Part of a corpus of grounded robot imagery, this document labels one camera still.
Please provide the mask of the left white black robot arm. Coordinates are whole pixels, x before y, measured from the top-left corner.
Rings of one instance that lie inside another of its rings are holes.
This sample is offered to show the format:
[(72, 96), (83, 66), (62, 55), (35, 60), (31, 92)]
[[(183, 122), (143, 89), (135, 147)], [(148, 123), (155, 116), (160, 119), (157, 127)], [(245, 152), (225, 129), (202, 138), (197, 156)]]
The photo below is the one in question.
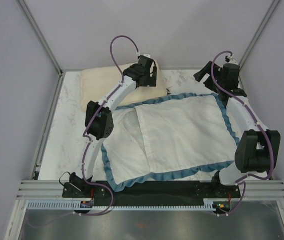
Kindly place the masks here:
[(122, 100), (139, 87), (155, 87), (157, 83), (157, 65), (148, 54), (138, 56), (138, 62), (130, 65), (121, 73), (122, 79), (99, 101), (87, 104), (85, 130), (83, 137), (88, 139), (82, 161), (82, 177), (70, 174), (69, 183), (74, 186), (74, 192), (80, 197), (90, 194), (91, 186), (101, 186), (90, 182), (85, 176), (86, 170), (92, 170), (100, 147), (110, 136), (114, 128), (113, 111)]

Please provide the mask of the cream white pillow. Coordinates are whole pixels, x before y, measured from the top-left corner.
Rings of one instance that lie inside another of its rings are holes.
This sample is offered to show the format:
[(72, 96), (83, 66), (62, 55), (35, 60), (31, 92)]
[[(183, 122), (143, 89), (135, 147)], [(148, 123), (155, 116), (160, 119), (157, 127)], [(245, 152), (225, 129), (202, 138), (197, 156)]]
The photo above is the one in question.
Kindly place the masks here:
[[(80, 105), (83, 112), (89, 101), (98, 101), (107, 95), (121, 80), (121, 75), (115, 66), (86, 69), (80, 74)], [(128, 94), (119, 104), (126, 106), (150, 99), (164, 97), (167, 90), (160, 68), (157, 67), (157, 80), (155, 87), (138, 87)]]

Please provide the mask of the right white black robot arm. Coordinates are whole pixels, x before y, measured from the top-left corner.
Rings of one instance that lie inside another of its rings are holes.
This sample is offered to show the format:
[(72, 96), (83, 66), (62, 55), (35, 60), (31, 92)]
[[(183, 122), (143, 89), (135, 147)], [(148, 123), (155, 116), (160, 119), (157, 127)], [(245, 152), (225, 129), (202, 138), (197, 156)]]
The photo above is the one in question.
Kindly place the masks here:
[(234, 162), (217, 171), (212, 177), (210, 191), (215, 197), (224, 196), (228, 186), (242, 183), (247, 177), (267, 180), (277, 162), (280, 133), (261, 123), (248, 102), (247, 94), (239, 87), (240, 66), (231, 60), (222, 67), (209, 61), (194, 74), (200, 82), (209, 75), (204, 86), (217, 93), (218, 99), (234, 117), (242, 136), (237, 143)]

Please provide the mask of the blue frilled white pillowcase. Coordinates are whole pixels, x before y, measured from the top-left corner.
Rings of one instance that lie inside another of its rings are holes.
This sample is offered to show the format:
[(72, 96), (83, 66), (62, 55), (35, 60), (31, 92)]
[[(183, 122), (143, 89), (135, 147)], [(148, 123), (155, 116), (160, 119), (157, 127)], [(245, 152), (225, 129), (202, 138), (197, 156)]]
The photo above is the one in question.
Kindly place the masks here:
[(101, 147), (106, 179), (120, 192), (148, 179), (170, 181), (224, 169), (238, 131), (215, 94), (180, 93), (116, 108)]

